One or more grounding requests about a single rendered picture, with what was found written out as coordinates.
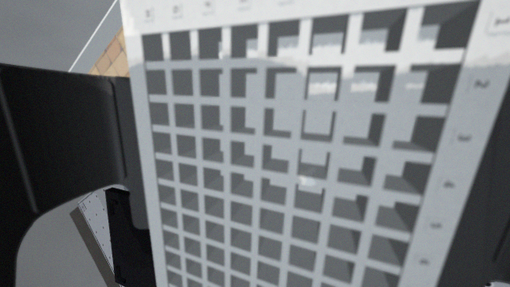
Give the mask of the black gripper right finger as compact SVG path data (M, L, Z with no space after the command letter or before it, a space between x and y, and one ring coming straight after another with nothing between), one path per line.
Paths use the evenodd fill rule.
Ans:
M436 287L510 284L510 79Z

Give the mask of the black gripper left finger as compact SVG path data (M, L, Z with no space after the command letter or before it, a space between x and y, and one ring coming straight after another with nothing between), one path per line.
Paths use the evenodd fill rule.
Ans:
M113 184L149 229L130 77L0 63L0 287L40 216Z

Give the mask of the black rectangular frame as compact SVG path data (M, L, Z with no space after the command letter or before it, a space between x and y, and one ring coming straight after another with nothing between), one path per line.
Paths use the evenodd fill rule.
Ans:
M132 224L130 192L105 190L115 282L124 287L156 287L149 229Z

